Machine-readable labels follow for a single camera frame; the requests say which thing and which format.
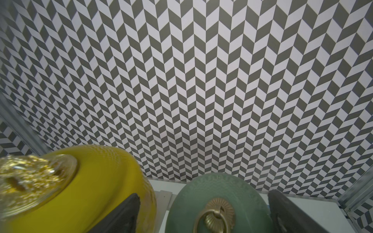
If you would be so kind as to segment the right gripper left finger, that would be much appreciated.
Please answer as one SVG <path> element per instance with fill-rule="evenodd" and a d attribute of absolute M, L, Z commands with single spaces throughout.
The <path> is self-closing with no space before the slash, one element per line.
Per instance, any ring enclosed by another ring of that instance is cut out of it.
<path fill-rule="evenodd" d="M 135 233 L 139 208 L 140 198 L 133 193 L 93 226 L 88 233 Z"/>

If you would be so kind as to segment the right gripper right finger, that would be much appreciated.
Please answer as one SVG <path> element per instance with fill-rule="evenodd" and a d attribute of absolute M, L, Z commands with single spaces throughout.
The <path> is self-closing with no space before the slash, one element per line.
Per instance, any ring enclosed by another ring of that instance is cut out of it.
<path fill-rule="evenodd" d="M 269 191 L 268 200 L 275 233 L 327 233 L 280 191 Z"/>

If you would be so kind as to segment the yellow tea canister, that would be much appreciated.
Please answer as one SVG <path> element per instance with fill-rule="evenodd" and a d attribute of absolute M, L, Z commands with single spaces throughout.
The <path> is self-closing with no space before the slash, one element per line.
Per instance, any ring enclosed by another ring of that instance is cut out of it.
<path fill-rule="evenodd" d="M 152 233 L 155 193 L 125 150 L 80 145 L 8 155 L 1 158 L 1 232 L 87 233 L 133 193 L 140 198 L 135 233 Z"/>

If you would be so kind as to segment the green tea canister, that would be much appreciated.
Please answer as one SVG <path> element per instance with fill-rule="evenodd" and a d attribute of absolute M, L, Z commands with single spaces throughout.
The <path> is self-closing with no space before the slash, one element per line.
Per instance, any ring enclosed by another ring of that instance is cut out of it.
<path fill-rule="evenodd" d="M 273 233 L 270 209 L 244 180 L 225 173 L 197 177 L 174 200 L 167 233 Z"/>

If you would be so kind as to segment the blue white slatted shelf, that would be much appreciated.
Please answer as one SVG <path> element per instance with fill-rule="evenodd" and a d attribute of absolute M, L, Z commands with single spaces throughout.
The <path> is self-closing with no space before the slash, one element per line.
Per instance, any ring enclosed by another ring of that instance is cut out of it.
<path fill-rule="evenodd" d="M 177 195 L 169 191 L 156 191 L 156 218 L 154 225 L 154 233 L 164 233 L 168 213 Z"/>

